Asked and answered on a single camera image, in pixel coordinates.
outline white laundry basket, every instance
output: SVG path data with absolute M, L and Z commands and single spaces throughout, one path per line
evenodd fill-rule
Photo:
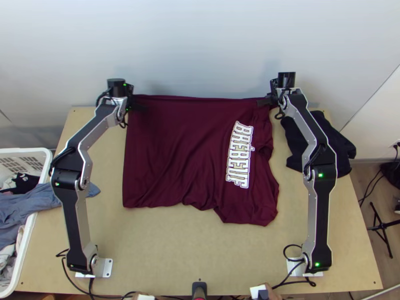
M 9 177 L 20 173 L 40 176 L 39 183 L 47 179 L 53 154 L 46 148 L 6 148 L 0 149 L 0 183 Z M 25 230 L 11 280 L 0 280 L 0 298 L 7 297 L 16 288 L 22 270 L 24 257 L 28 249 L 37 213 L 31 214 L 26 220 Z

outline blue clothing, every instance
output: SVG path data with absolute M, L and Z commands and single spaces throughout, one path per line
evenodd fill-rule
M 88 197 L 94 197 L 100 189 L 89 184 Z M 61 206 L 50 183 L 38 184 L 25 194 L 4 195 L 0 193 L 0 250 L 14 244 L 18 228 L 24 225 L 30 214 Z

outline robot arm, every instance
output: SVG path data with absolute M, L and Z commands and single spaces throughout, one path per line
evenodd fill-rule
M 284 116 L 293 118 L 308 143 L 302 154 L 303 182 L 308 190 L 308 234 L 301 252 L 306 267 L 304 273 L 327 271 L 332 265 L 328 246 L 329 205 L 331 191 L 338 172 L 336 153 L 324 131 L 308 110 L 301 89 L 295 88 L 296 73 L 279 73 L 270 82 L 273 103 Z
M 336 153 L 294 82 L 295 73 L 279 73 L 270 82 L 271 94 L 266 102 L 278 105 L 282 115 L 293 118 L 308 142 L 302 155 L 303 180 L 308 189 L 308 235 L 302 245 L 302 258 L 304 272 L 316 273 L 332 265 L 328 224 L 330 194 L 337 178 Z M 70 270 L 83 275 L 109 277 L 113 264 L 112 259 L 98 256 L 90 238 L 86 195 L 93 163 L 88 149 L 109 127 L 124 123 L 127 110 L 134 105 L 133 88 L 124 79 L 109 79 L 94 118 L 67 141 L 52 162 L 51 186 L 62 203 L 69 241 L 66 263 Z
M 50 180 L 65 217 L 69 241 L 67 266 L 72 271 L 94 277 L 109 277 L 113 260 L 100 258 L 90 238 L 86 196 L 93 163 L 88 150 L 108 128 L 125 123 L 134 89 L 124 79 L 108 79 L 107 84 L 108 90 L 98 99 L 95 116 L 54 158 Z

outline floor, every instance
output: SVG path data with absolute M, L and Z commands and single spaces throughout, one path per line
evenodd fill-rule
M 362 198 L 365 189 L 370 180 L 378 171 L 379 164 L 355 164 L 350 174 L 354 185 L 355 193 L 358 199 Z M 372 226 L 374 213 L 370 207 L 370 202 L 373 202 L 383 222 L 391 222 L 400 219 L 400 215 L 394 213 L 396 197 L 400 198 L 400 190 L 392 186 L 385 178 L 382 178 L 376 185 L 373 193 L 364 202 L 361 211 L 364 216 L 365 225 Z M 389 257 L 387 247 L 381 238 L 372 231 L 368 232 L 372 244 L 375 259 L 379 268 L 380 277 L 383 287 L 390 288 L 400 283 L 400 224 L 390 227 L 387 230 L 387 236 L 390 241 L 393 259 Z M 378 291 L 352 291 L 351 294 L 355 300 L 362 299 L 377 293 Z M 42 297 L 33 297 L 33 293 L 18 293 L 12 294 L 9 299 L 42 299 Z M 320 293 L 320 294 L 304 294 L 304 295 L 284 295 L 284 299 L 302 299 L 302 300 L 351 300 L 348 292 L 340 293 Z M 65 296 L 56 295 L 56 299 L 65 299 Z M 218 297 L 210 297 L 210 300 L 217 300 Z M 79 300 L 88 299 L 85 296 L 80 296 Z M 223 300 L 230 300 L 231 297 L 224 296 Z M 389 293 L 374 298 L 375 300 L 399 300 L 400 288 Z

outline maroon t-shirt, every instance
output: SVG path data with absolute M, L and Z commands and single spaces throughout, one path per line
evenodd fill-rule
M 123 166 L 126 208 L 192 205 L 224 223 L 266 226 L 279 185 L 270 107 L 257 100 L 135 95 Z

